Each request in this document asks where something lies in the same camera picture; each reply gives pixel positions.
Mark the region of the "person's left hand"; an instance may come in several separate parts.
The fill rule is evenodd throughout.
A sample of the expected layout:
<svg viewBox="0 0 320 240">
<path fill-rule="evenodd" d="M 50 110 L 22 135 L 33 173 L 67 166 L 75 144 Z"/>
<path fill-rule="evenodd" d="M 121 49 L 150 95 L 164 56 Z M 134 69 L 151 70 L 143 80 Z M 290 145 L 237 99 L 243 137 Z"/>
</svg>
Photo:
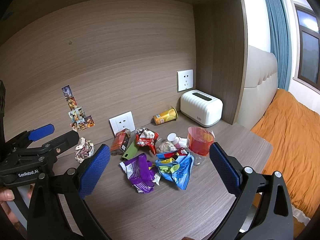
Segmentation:
<svg viewBox="0 0 320 240">
<path fill-rule="evenodd" d="M 12 212 L 11 208 L 8 206 L 7 202 L 13 201 L 15 199 L 14 193 L 11 189 L 7 189 L 6 187 L 1 186 L 0 192 L 0 202 L 1 207 L 3 208 L 5 214 L 8 219 L 12 222 L 12 224 L 17 225 L 19 220 L 16 215 Z"/>
</svg>

